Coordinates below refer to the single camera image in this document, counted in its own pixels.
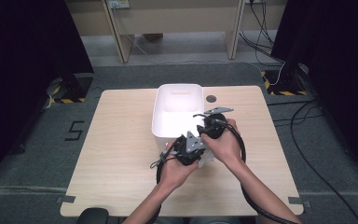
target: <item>white container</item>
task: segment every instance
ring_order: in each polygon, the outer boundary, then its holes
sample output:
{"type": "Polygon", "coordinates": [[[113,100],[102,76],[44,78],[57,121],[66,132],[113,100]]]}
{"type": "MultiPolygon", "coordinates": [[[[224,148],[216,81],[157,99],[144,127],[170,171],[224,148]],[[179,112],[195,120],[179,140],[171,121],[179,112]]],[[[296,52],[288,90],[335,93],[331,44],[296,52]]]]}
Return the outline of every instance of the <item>white container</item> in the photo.
{"type": "Polygon", "coordinates": [[[199,136],[197,125],[203,126],[203,90],[197,84],[165,84],[158,88],[153,111],[152,133],[158,149],[164,150],[166,144],[187,131],[199,136]]]}

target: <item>person's right hand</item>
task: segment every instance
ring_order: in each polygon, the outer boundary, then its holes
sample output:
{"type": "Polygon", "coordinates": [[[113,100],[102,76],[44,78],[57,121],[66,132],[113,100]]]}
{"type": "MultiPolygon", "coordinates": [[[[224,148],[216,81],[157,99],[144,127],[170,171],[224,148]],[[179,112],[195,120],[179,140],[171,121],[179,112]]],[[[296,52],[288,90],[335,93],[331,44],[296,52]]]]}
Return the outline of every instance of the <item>person's right hand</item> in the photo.
{"type": "MultiPolygon", "coordinates": [[[[232,125],[238,132],[237,124],[234,119],[227,119],[227,123],[232,125]]],[[[225,129],[222,136],[218,139],[212,139],[207,134],[203,133],[201,139],[208,145],[214,156],[225,165],[241,161],[240,145],[230,130],[225,129]]]]}

